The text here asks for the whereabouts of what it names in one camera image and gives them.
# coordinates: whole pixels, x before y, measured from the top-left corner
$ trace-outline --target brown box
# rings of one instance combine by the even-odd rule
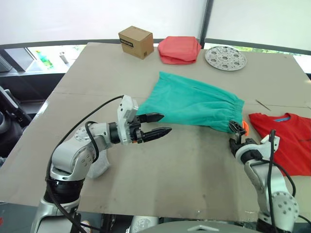
[[[119,32],[124,52],[144,59],[154,51],[154,39],[151,32],[131,26]]]

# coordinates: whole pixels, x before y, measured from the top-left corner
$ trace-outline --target metal rod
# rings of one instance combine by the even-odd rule
[[[154,39],[154,43],[160,43],[163,39]],[[56,45],[86,45],[89,42],[119,44],[119,39],[94,39],[94,40],[61,40],[61,41],[41,41],[18,44],[0,45],[0,49],[15,49],[25,47],[40,47],[40,46],[56,46]]]
[[[204,11],[204,18],[203,18],[203,24],[202,24],[202,28],[201,28],[200,41],[199,41],[199,43],[203,49],[204,49],[204,44],[205,44],[207,27],[209,24],[209,18],[210,18],[212,7],[213,7],[213,2],[214,2],[214,0],[207,0],[206,1],[206,7],[205,7],[205,11]]]
[[[259,102],[258,100],[256,100],[257,103],[259,103],[261,106],[265,107],[266,109],[268,109],[269,111],[271,111],[270,108],[268,108],[266,105],[264,105],[263,103]]]

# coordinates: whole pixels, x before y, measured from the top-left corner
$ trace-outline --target black cable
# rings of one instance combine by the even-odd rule
[[[273,157],[274,157],[274,137],[276,135],[275,130],[270,131],[269,141],[271,144],[271,151],[270,151],[270,161],[269,161],[269,170],[268,170],[268,177],[267,177],[267,186],[268,186],[268,196],[269,196],[269,207],[270,207],[270,217],[271,217],[271,225],[274,228],[275,232],[277,233],[276,223],[274,220],[274,211],[273,211],[273,203],[272,203],[272,192],[271,192],[271,174],[272,174],[272,165],[273,165]]]
[[[269,163],[270,162],[268,160],[263,160],[263,159],[261,161],[263,161],[264,163]],[[294,181],[292,180],[291,176],[288,174],[288,172],[285,170],[285,168],[283,168],[280,164],[277,164],[276,162],[273,162],[273,165],[275,165],[276,167],[278,167],[280,170],[282,170],[284,172],[284,174],[286,175],[287,179],[289,180],[289,182],[292,185],[292,188],[293,188],[292,196],[295,197],[295,195],[296,195],[296,185],[295,185]]]
[[[109,104],[110,102],[117,100],[117,99],[122,99],[123,96],[117,96],[115,98],[112,98],[110,100],[108,100],[107,102],[103,103],[102,105],[100,105],[98,108],[96,108],[95,110],[93,110],[92,112],[90,112],[89,114],[87,114],[84,118],[82,118],[77,124],[75,124],[67,133],[66,135],[59,141],[59,143],[56,145],[56,147],[54,148],[49,162],[48,162],[48,167],[46,170],[46,177],[45,180],[47,181],[47,192],[52,200],[52,202],[54,203],[54,205],[60,210],[60,212],[62,212],[62,214],[81,232],[81,233],[86,233],[86,231],[81,227],[81,223],[77,223],[72,217],[71,215],[61,206],[61,204],[58,203],[58,201],[55,199],[55,196],[52,192],[52,188],[51,185],[49,183],[50,180],[50,169],[51,169],[51,165],[52,165],[52,155],[54,153],[54,151],[56,150],[56,148],[62,144],[64,142],[64,140],[69,136],[69,134],[72,133],[72,131],[74,131],[75,128],[77,128],[85,119],[87,119],[90,115],[94,114],[95,112],[97,112],[98,110],[100,110],[102,107],[104,107],[105,105]]]
[[[97,227],[92,227],[92,226],[86,225],[84,223],[81,223],[81,226],[84,226],[84,227],[87,227],[87,228],[91,228],[91,229],[99,231],[99,232],[105,232],[105,233],[107,232],[106,230],[103,230],[103,229],[100,229],[100,228],[97,228]]]
[[[52,192],[50,184],[47,182],[47,192],[53,201],[54,205],[62,212],[62,214],[79,230],[81,233],[87,233],[80,225],[80,223],[76,222],[72,216],[58,203],[58,201],[55,199],[55,196]]]
[[[85,123],[85,125],[84,125],[85,128],[86,128],[86,133],[87,133],[89,139],[91,139],[91,142],[92,142],[92,144],[93,144],[93,146],[94,146],[94,149],[95,149],[95,158],[94,158],[94,160],[93,160],[93,163],[96,162],[96,160],[97,160],[98,157],[99,157],[99,150],[98,150],[97,144],[96,144],[96,142],[95,142],[95,139],[94,139],[94,137],[93,137],[91,131],[89,130],[88,125],[89,125],[89,124],[94,124],[94,123],[97,123],[97,122],[95,122],[95,121],[87,121],[87,122]]]
[[[310,224],[311,226],[311,221],[309,219],[307,219],[306,217],[303,217],[302,215],[298,215],[298,217],[302,218],[303,220],[305,220],[307,223]]]

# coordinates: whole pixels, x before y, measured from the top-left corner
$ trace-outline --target table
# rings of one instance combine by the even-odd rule
[[[261,112],[311,117],[311,83],[291,55],[245,53],[239,71],[217,70],[201,50],[195,64],[165,65],[155,50],[144,60],[122,52],[120,45],[89,43],[54,89],[0,169],[0,200],[37,206],[45,191],[49,156],[62,136],[101,103],[120,94],[139,104],[166,71],[200,80],[245,100],[244,119]],[[259,105],[259,100],[271,111]],[[115,101],[89,119],[112,122]],[[229,150],[231,135],[209,127],[150,123],[148,130],[169,126],[164,138],[107,154],[112,167],[86,179],[79,209],[87,212],[251,221],[257,219],[257,195]],[[260,141],[250,125],[250,137]],[[311,217],[311,177],[294,177],[301,214]]]

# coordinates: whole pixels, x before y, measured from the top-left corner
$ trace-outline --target red folded towel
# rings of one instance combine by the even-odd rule
[[[194,36],[168,36],[157,48],[163,63],[186,65],[196,62],[201,45]]]

